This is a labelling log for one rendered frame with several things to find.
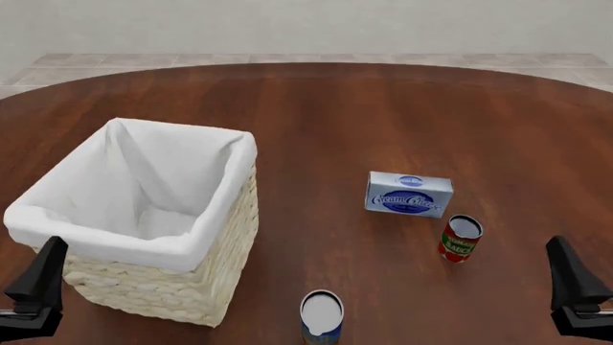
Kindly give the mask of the blue and yellow soup can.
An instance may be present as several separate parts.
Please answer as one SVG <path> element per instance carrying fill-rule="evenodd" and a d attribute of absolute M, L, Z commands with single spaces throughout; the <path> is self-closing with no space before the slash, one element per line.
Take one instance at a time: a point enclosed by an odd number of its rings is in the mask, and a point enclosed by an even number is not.
<path fill-rule="evenodd" d="M 338 345 L 344 312 L 334 292 L 315 289 L 305 295 L 299 307 L 303 345 Z"/>

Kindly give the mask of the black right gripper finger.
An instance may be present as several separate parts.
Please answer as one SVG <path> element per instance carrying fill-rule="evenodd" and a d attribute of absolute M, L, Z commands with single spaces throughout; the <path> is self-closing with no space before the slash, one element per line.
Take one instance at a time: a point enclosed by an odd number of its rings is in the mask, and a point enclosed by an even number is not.
<path fill-rule="evenodd" d="M 545 247 L 552 275 L 551 310 L 597 307 L 613 298 L 613 289 L 584 265 L 566 238 L 556 235 Z"/>

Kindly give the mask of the white lined wicker basket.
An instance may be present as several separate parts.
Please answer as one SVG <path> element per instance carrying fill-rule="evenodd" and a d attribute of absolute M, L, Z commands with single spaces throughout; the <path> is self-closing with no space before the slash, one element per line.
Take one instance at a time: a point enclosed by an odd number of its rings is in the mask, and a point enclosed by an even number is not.
<path fill-rule="evenodd" d="M 247 131 L 109 120 L 6 209 L 13 241 L 68 245 L 62 278 L 87 301 L 216 327 L 259 228 Z"/>

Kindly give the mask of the blue cream cheese box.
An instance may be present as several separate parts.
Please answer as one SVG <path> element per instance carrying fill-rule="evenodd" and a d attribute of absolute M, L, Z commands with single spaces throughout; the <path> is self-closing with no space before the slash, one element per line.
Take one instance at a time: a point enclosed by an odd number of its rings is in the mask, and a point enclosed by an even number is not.
<path fill-rule="evenodd" d="M 439 219 L 453 193 L 448 178 L 369 172 L 365 209 Z"/>

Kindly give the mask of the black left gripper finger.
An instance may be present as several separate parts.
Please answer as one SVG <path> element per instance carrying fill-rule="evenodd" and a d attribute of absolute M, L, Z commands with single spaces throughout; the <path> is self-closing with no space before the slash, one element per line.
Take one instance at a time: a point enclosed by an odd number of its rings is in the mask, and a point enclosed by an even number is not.
<path fill-rule="evenodd" d="M 46 241 L 30 266 L 4 293 L 12 299 L 14 312 L 62 311 L 62 272 L 68 244 L 53 236 Z"/>

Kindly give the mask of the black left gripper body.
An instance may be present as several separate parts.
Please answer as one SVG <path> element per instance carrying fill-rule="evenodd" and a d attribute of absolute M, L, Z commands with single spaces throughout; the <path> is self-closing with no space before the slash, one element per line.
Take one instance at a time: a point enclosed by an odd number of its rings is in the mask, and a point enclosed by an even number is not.
<path fill-rule="evenodd" d="M 55 335 L 63 315 L 53 307 L 0 310 L 0 340 L 22 340 Z"/>

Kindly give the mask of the red tomato sauce can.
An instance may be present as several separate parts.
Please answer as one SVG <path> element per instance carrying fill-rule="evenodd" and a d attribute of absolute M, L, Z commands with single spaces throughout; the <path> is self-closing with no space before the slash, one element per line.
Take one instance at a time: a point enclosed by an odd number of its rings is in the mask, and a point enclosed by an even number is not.
<path fill-rule="evenodd" d="M 470 258 L 483 234 L 483 226 L 475 218 L 453 215 L 441 234 L 438 251 L 451 263 L 464 263 Z"/>

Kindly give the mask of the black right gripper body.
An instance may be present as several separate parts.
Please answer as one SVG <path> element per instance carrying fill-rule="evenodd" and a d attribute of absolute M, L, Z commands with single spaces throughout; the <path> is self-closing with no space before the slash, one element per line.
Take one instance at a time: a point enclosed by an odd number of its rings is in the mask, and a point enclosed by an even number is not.
<path fill-rule="evenodd" d="M 551 313 L 560 335 L 575 337 L 613 337 L 613 310 L 576 311 L 560 307 Z"/>

